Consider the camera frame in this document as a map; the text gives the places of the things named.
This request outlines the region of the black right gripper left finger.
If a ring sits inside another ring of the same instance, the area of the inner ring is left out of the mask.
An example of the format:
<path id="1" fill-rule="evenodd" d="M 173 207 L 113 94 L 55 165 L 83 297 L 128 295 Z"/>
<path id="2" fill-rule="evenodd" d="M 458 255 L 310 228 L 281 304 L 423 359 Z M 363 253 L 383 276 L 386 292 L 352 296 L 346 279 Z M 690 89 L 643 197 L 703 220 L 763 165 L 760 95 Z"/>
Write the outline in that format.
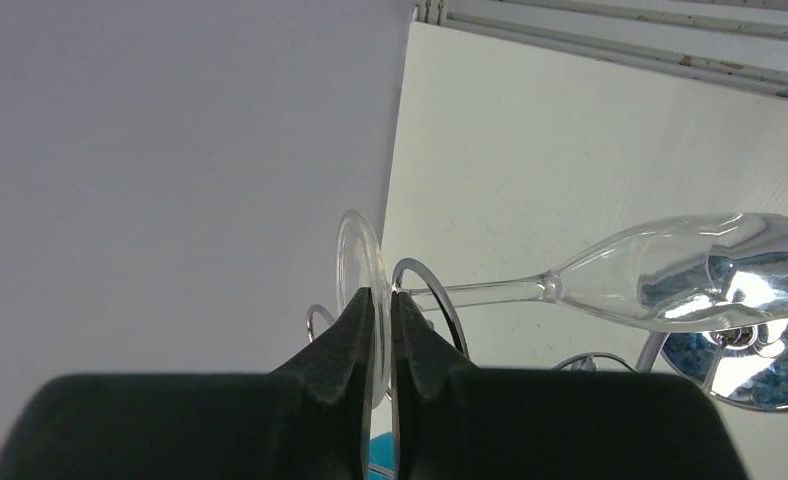
<path id="1" fill-rule="evenodd" d="M 44 384 L 0 448 L 0 479 L 364 479 L 375 307 L 266 373 L 71 374 Z"/>

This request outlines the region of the clear wine glass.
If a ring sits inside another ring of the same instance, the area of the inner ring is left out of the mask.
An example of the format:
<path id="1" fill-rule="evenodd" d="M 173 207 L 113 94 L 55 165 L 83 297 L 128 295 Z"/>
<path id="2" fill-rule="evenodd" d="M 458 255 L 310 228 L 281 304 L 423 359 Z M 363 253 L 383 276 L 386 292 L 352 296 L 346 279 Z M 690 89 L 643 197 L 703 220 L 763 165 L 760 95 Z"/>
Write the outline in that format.
<path id="1" fill-rule="evenodd" d="M 337 260 L 374 256 L 374 230 L 347 212 Z M 577 254 L 571 274 L 577 309 L 635 329 L 660 321 L 665 330 L 712 332 L 788 317 L 788 217 L 719 213 L 651 221 L 616 233 Z"/>

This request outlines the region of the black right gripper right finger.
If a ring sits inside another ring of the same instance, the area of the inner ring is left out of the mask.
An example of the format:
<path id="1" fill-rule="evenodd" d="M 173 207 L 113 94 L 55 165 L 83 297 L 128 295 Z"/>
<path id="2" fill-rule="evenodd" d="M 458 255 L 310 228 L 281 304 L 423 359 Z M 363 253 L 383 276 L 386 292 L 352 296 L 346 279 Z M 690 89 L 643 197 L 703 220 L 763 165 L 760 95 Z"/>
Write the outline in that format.
<path id="1" fill-rule="evenodd" d="M 401 479 L 743 479 L 712 403 L 664 374 L 483 368 L 391 299 Z"/>

